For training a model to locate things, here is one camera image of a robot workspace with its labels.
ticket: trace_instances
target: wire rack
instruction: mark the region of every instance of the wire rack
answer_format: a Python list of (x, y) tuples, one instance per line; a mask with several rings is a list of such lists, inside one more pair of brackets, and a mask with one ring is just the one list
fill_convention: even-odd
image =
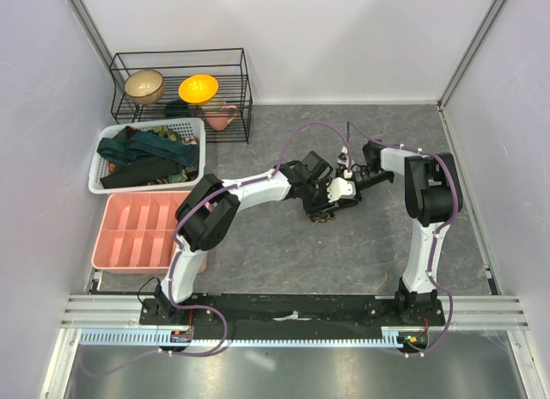
[[(214, 76), (219, 83), (217, 97), (226, 105), (237, 106), (235, 119), (223, 131), (214, 131), (203, 109), (189, 105), (186, 115), (205, 122), (206, 142), (246, 142), (252, 123), (252, 92), (248, 77), (247, 59), (243, 48), (204, 49), (195, 51), (118, 52), (109, 67), (114, 82), (111, 114), (119, 124), (176, 118), (167, 115), (167, 105), (180, 100), (178, 88), (188, 77), (198, 74)], [(166, 89), (162, 98), (152, 105), (132, 101), (124, 92), (124, 81), (141, 70), (156, 70), (164, 76)], [(227, 112), (221, 107), (210, 113)]]

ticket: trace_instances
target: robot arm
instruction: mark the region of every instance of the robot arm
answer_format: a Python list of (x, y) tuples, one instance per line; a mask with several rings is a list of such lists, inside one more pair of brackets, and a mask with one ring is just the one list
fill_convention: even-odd
[[(301, 162), (286, 163), (274, 176), (253, 184), (242, 185), (245, 181), (271, 175), (273, 170), (233, 181), (220, 181), (212, 174), (206, 175), (178, 209), (178, 220), (182, 220), (213, 191), (232, 185), (239, 187), (219, 194), (211, 201), (211, 210), (205, 207), (199, 209), (180, 229), (184, 248), (176, 250), (181, 254), (172, 277), (176, 303), (192, 295), (193, 282), (206, 253), (223, 240), (239, 211), (268, 201), (299, 198), (312, 221), (327, 221), (334, 212), (357, 205), (362, 199), (361, 190), (383, 181), (393, 182), (394, 174), (405, 177), (406, 209), (413, 224), (409, 262), (398, 293), (402, 296), (404, 309), (408, 305), (422, 303), (424, 298), (426, 303), (432, 303), (434, 292), (435, 298), (437, 292), (427, 274), (431, 242), (435, 229), (449, 219), (453, 208), (444, 173), (434, 160), (408, 151), (382, 148), (372, 143), (367, 143), (363, 151), (367, 165), (354, 164), (348, 169), (346, 160), (339, 157), (334, 178), (330, 176), (332, 167), (314, 151)], [(458, 186), (453, 157), (449, 153), (440, 157)], [(461, 208), (460, 191), (458, 196)], [(447, 230), (448, 227), (439, 233), (432, 264), (434, 278)], [(168, 277), (162, 281), (165, 294), (168, 294), (168, 281)]]

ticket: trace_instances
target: pink tray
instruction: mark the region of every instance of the pink tray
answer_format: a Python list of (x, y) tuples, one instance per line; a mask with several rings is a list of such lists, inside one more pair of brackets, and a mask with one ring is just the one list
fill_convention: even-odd
[(166, 273), (174, 253), (175, 211), (188, 194), (111, 195), (95, 241), (92, 266), (110, 273)]

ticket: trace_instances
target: white basket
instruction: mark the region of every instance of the white basket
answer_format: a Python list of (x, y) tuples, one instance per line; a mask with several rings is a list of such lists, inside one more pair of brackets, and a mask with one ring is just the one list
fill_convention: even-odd
[(101, 134), (102, 138), (113, 138), (126, 126), (137, 128), (138, 130), (152, 130), (156, 126), (166, 126), (168, 129), (177, 132), (182, 137), (194, 136), (199, 139), (199, 175), (196, 179), (189, 182), (175, 182), (172, 184), (159, 184), (155, 186), (140, 186), (140, 187), (123, 187), (123, 188), (103, 188), (100, 179), (109, 175), (109, 167), (107, 160), (101, 157), (97, 151), (94, 152), (92, 165), (89, 169), (88, 188), (94, 194), (111, 194), (123, 193), (127, 191), (151, 191), (151, 190), (190, 190), (192, 189), (205, 174), (206, 160), (206, 135), (205, 123), (200, 118), (176, 118), (175, 120), (160, 120), (136, 122), (131, 124), (121, 124), (119, 126), (108, 126)]

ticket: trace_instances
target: gray floor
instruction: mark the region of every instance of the gray floor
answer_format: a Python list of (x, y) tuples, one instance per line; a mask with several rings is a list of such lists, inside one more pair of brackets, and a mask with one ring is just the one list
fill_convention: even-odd
[[(230, 347), (209, 358), (153, 355), (106, 378), (73, 372), (67, 399), (526, 398), (505, 333), (448, 334), (424, 358), (375, 348)], [(85, 347), (93, 372), (151, 347)]]
[[(348, 120), (384, 141), (448, 151), (435, 106), (257, 106), (250, 145), (208, 144), (207, 172), (238, 178), (265, 171), (298, 125), (320, 120), (342, 130)], [(364, 140), (352, 134), (352, 156), (363, 162)], [(315, 150), (334, 163), (342, 143), (326, 128), (299, 133), (286, 160)], [(301, 202), (287, 200), (240, 213), (226, 239), (208, 255), (197, 292), (393, 294), (411, 244), (403, 180), (364, 192), (359, 206), (337, 212), (330, 223), (312, 224)], [(102, 291), (136, 291), (144, 276), (105, 273)], [(443, 245), (438, 281), (455, 294), (488, 294), (489, 287), (466, 209)]]

